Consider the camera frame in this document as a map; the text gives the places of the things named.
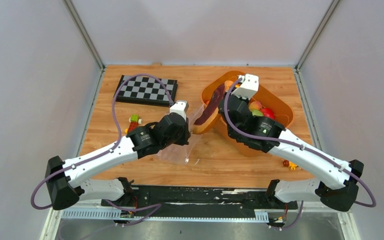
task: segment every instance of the enclosure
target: enclosure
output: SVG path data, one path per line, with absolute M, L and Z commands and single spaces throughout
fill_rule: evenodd
M 161 218 L 96 232 L 112 224 L 99 217 L 100 201 L 71 209 L 97 209 L 87 219 L 68 217 L 70 208 L 32 208 L 30 196 L 48 159 L 74 158 L 111 143 L 107 137 L 116 131 L 105 101 L 121 75 L 177 79 L 176 100 L 185 98 L 196 110 L 202 89 L 228 71 L 258 75 L 262 86 L 291 106 L 291 129 L 300 138 L 329 155 L 363 162 L 361 179 L 377 206 L 354 204 L 338 212 L 306 202 L 302 218 L 282 232 L 261 222 Z M 117 109 L 125 122 L 136 113 L 132 109 L 149 122 L 167 113 L 161 107 Z M 204 135 L 199 144 L 191 156 L 200 157 L 186 165 L 147 158 L 97 177 L 265 189 L 278 175 L 279 159 L 264 155 L 261 163 L 240 156 L 218 133 Z M 225 155 L 218 153 L 221 145 Z M 288 180 L 312 176 L 279 171 Z M 42 187 L 35 200 L 47 205 L 49 199 Z M 370 202 L 362 187 L 357 200 Z M 289 219 L 297 212 L 291 209 Z M 0 239 L 89 234 L 138 240 L 384 238 L 384 1 L 0 1 Z

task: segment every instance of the green fruit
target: green fruit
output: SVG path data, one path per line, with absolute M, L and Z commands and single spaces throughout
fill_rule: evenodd
M 264 114 L 260 110 L 257 110 L 257 109 L 252 110 L 251 113 L 253 116 L 264 117 Z

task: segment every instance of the metal floor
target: metal floor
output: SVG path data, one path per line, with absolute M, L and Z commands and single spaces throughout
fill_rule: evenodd
M 297 213 L 288 213 L 289 223 Z M 96 230 L 113 225 L 111 220 L 63 219 L 59 235 L 80 240 Z M 145 221 L 126 227 L 109 227 L 88 240 L 344 240 L 336 213 L 304 212 L 297 224 L 285 231 L 268 229 L 265 223 Z

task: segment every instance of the small toy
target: small toy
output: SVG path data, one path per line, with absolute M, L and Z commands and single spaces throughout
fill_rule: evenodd
M 142 124 L 143 120 L 142 118 L 139 118 L 139 115 L 133 114 L 131 117 L 128 118 L 128 122 L 130 123 L 130 125 L 124 131 L 126 134 L 130 133 L 130 131 Z
M 283 161 L 283 166 L 289 168 L 289 170 L 291 170 L 291 171 L 294 171 L 295 169 L 298 168 L 298 166 L 295 163 L 288 161 L 288 160 Z

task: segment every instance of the white wall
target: white wall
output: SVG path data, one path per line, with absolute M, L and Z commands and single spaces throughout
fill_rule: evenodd
M 331 0 L 73 0 L 105 64 L 292 65 Z
M 353 208 L 361 239 L 384 239 L 384 1 L 342 1 L 302 74 L 323 149 L 365 163 L 378 206 Z
M 99 73 L 61 0 L 0 1 L 0 240 L 39 238 L 30 195 L 49 158 L 76 154 Z

